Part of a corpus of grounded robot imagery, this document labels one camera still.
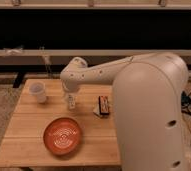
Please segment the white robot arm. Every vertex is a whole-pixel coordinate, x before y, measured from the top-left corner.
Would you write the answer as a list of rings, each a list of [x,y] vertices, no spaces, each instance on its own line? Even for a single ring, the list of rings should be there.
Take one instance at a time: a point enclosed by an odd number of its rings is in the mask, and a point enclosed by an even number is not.
[[[89,67],[73,58],[60,74],[67,92],[109,84],[122,171],[187,171],[181,94],[188,69],[173,53],[150,53]]]

